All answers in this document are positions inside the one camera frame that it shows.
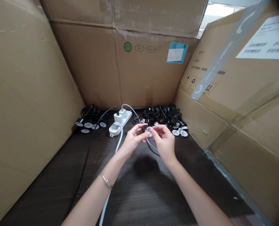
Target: power strip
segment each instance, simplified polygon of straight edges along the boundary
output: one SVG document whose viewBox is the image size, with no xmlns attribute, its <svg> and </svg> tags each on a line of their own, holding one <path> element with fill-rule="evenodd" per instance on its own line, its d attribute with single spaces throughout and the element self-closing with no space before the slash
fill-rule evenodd
<svg viewBox="0 0 279 226">
<path fill-rule="evenodd" d="M 114 123 L 112 124 L 111 127 L 109 127 L 109 133 L 111 137 L 114 137 L 121 132 L 122 128 L 126 125 L 128 120 L 131 118 L 132 112 L 123 109 L 119 111 L 119 115 L 115 113 L 113 116 L 114 116 Z"/>
</svg>

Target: hand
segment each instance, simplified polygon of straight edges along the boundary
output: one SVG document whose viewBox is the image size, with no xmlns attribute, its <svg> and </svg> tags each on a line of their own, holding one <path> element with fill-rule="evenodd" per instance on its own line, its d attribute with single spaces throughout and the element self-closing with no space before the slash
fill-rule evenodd
<svg viewBox="0 0 279 226">
<path fill-rule="evenodd" d="M 121 153 L 124 152 L 130 158 L 133 151 L 136 149 L 137 145 L 142 141 L 146 143 L 146 138 L 148 138 L 148 133 L 142 133 L 141 128 L 147 123 L 137 124 L 131 130 L 128 131 L 127 136 L 120 150 Z"/>
<path fill-rule="evenodd" d="M 165 125 L 156 125 L 150 130 L 156 142 L 159 155 L 165 164 L 175 161 L 175 136 Z"/>
</svg>

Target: forearm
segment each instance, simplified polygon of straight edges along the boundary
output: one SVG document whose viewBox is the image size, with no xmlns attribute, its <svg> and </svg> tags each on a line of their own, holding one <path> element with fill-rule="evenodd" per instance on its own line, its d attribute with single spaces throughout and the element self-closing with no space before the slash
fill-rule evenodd
<svg viewBox="0 0 279 226">
<path fill-rule="evenodd" d="M 128 158 L 118 151 L 102 170 L 104 177 L 113 185 L 118 178 L 122 166 Z M 84 193 L 62 226 L 67 225 L 96 225 L 111 188 L 101 175 Z"/>
<path fill-rule="evenodd" d="M 234 225 L 177 160 L 165 164 L 185 196 L 199 226 Z"/>
</svg>

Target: dark wooden table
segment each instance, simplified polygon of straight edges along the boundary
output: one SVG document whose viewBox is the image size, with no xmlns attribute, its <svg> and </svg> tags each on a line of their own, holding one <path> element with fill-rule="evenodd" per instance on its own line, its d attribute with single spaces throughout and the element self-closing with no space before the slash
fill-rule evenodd
<svg viewBox="0 0 279 226">
<path fill-rule="evenodd" d="M 124 127 L 122 141 L 134 126 L 133 117 Z M 111 118 L 106 128 L 95 131 L 75 203 L 114 155 L 119 136 L 109 136 L 108 128 L 113 122 Z M 91 136 L 92 130 L 84 134 L 77 128 L 0 226 L 60 225 L 75 193 Z M 191 137 L 176 137 L 175 153 L 189 174 L 229 217 L 253 213 Z M 167 167 L 146 144 L 140 143 L 112 189 L 103 225 L 194 223 L 191 209 Z"/>
</svg>

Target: brown cardboard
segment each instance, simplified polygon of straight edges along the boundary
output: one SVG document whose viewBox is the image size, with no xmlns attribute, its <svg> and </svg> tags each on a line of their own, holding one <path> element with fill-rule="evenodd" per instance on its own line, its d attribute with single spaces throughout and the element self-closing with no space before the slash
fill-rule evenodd
<svg viewBox="0 0 279 226">
<path fill-rule="evenodd" d="M 115 0 L 118 29 L 196 38 L 207 1 Z"/>
<path fill-rule="evenodd" d="M 183 91 L 192 94 L 244 11 L 208 24 L 182 78 Z M 235 58 L 263 22 L 276 15 L 279 9 L 271 2 L 198 100 L 229 123 L 241 119 L 279 93 L 279 60 Z"/>
<path fill-rule="evenodd" d="M 113 23 L 113 0 L 40 0 L 50 21 L 108 25 Z"/>
<path fill-rule="evenodd" d="M 120 108 L 113 29 L 57 23 L 51 26 L 86 105 Z"/>
<path fill-rule="evenodd" d="M 210 147 L 274 225 L 279 225 L 279 159 L 234 128 Z"/>
<path fill-rule="evenodd" d="M 108 109 L 173 102 L 207 1 L 41 2 L 85 103 Z M 183 64 L 166 62 L 171 41 L 189 44 Z"/>
<path fill-rule="evenodd" d="M 83 107 L 47 18 L 30 0 L 0 1 L 0 219 Z"/>
<path fill-rule="evenodd" d="M 52 22 L 195 38 L 206 0 L 41 0 Z"/>
<path fill-rule="evenodd" d="M 235 126 L 279 158 L 279 96 L 248 114 Z"/>
<path fill-rule="evenodd" d="M 178 88 L 175 102 L 196 143 L 206 151 L 229 124 Z"/>
<path fill-rule="evenodd" d="M 117 31 L 115 37 L 122 103 L 135 108 L 171 104 L 196 39 L 136 32 L 128 32 L 124 37 Z M 133 47 L 130 52 L 124 50 L 126 42 Z M 183 64 L 166 62 L 171 42 L 189 45 Z"/>
<path fill-rule="evenodd" d="M 85 103 L 101 109 L 171 104 L 197 44 L 196 39 L 76 24 L 52 23 L 52 28 Z M 172 41 L 189 44 L 183 64 L 166 62 Z"/>
</svg>

